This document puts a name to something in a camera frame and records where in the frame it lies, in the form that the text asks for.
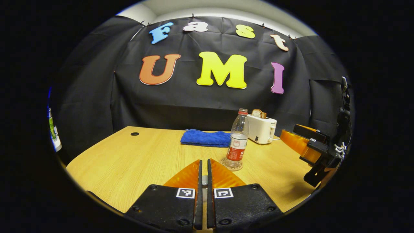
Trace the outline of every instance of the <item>clip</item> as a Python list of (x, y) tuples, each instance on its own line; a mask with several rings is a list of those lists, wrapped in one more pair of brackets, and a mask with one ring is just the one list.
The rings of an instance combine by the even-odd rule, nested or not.
[(348, 83), (347, 83), (347, 79), (344, 77), (344, 76), (342, 76), (342, 85), (344, 86), (343, 88), (342, 88), (342, 93), (345, 93), (345, 91), (347, 90), (347, 88), (348, 88)]
[(340, 158), (345, 157), (345, 152), (347, 150), (347, 146), (345, 145), (345, 143), (342, 142), (342, 146), (340, 147), (337, 146), (336, 144), (334, 144), (334, 146), (335, 146), (335, 151), (337, 152), (336, 156), (339, 156)]

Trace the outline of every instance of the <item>white toaster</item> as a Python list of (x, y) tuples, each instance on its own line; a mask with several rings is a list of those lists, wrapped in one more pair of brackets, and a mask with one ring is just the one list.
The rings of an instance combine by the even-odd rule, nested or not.
[(275, 119), (247, 115), (249, 119), (249, 138), (259, 144), (268, 144), (273, 141), (277, 121)]

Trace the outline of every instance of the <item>blue towel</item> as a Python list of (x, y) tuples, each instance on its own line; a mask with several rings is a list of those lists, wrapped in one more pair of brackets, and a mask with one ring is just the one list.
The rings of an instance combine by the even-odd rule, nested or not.
[(230, 143), (230, 133), (218, 131), (207, 133), (197, 129), (186, 129), (181, 137), (181, 144), (196, 146), (228, 147)]

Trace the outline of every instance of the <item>black fabric backdrop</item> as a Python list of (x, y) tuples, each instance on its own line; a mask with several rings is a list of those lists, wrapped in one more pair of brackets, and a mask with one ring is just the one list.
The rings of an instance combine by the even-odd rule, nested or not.
[[(208, 23), (208, 31), (183, 31), (194, 21)], [(168, 37), (152, 45), (149, 31), (167, 22), (174, 23)], [(255, 38), (238, 36), (238, 24), (252, 27)], [(279, 49), (271, 34), (284, 39), (289, 51)], [(223, 63), (234, 54), (246, 57), (247, 88), (218, 86), (212, 74), (212, 86), (197, 85), (202, 69), (199, 53), (204, 51), (217, 53)], [(181, 57), (168, 82), (145, 85), (139, 80), (144, 57), (161, 57), (153, 70), (160, 75), (164, 56), (172, 53)], [(271, 62), (284, 66), (281, 95), (270, 91)], [(294, 124), (333, 136), (342, 106), (341, 77), (346, 75), (318, 36), (290, 39), (253, 23), (222, 17), (171, 19), (147, 27), (116, 16), (91, 32), (69, 56), (52, 87), (50, 105), (62, 150), (70, 160), (126, 126), (230, 130), (239, 108), (249, 112), (258, 108), (276, 119), (277, 136), (282, 129), (291, 131)]]

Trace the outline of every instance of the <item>colorful foam letter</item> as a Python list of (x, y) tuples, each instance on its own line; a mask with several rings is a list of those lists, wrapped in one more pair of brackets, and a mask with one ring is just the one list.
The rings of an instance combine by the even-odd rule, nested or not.
[(256, 35), (253, 33), (253, 28), (246, 26), (246, 25), (242, 25), (242, 24), (238, 24), (236, 25), (236, 33), (239, 36), (243, 36), (243, 37), (247, 37), (247, 38), (254, 38)]
[(162, 26), (152, 29), (152, 31), (149, 32), (150, 34), (152, 34), (152, 38), (153, 38), (151, 44), (155, 44), (167, 38), (168, 35), (164, 33), (169, 33), (171, 30), (169, 26), (172, 26), (172, 25), (174, 25), (174, 23), (168, 22)]
[(142, 59), (144, 64), (141, 67), (140, 72), (140, 80), (144, 84), (147, 85), (158, 85), (165, 83), (166, 81), (170, 80), (171, 76), (173, 76), (174, 67), (176, 66), (176, 61), (181, 56), (179, 54), (167, 54), (165, 55), (165, 59), (167, 63), (165, 64), (164, 73), (159, 76), (152, 75), (152, 70), (154, 69), (155, 62), (160, 59), (160, 56), (147, 56)]
[(227, 75), (230, 78), (226, 82), (228, 87), (245, 89), (247, 84), (244, 82), (244, 63), (247, 58), (242, 55), (231, 55), (226, 64), (223, 65), (219, 56), (215, 52), (201, 52), (200, 57), (203, 58), (203, 66), (201, 69), (201, 77), (197, 79), (198, 85), (211, 86), (214, 81), (211, 79), (211, 72), (218, 85), (222, 85)]
[(283, 94), (284, 90), (282, 87), (282, 77), (283, 77), (282, 73), (283, 73), (284, 67), (276, 62), (272, 62), (272, 66), (273, 66), (273, 72), (274, 72), (274, 79), (273, 79), (273, 86), (270, 88), (270, 90), (276, 94)]
[(196, 31), (196, 32), (205, 32), (207, 31), (208, 23), (205, 22), (190, 22), (187, 26), (183, 27), (184, 31)]
[(274, 41), (276, 42), (276, 45), (283, 51), (289, 51), (289, 48), (286, 47), (283, 43), (286, 43), (286, 41), (282, 38), (280, 38), (279, 35), (270, 35), (270, 37), (274, 38)]

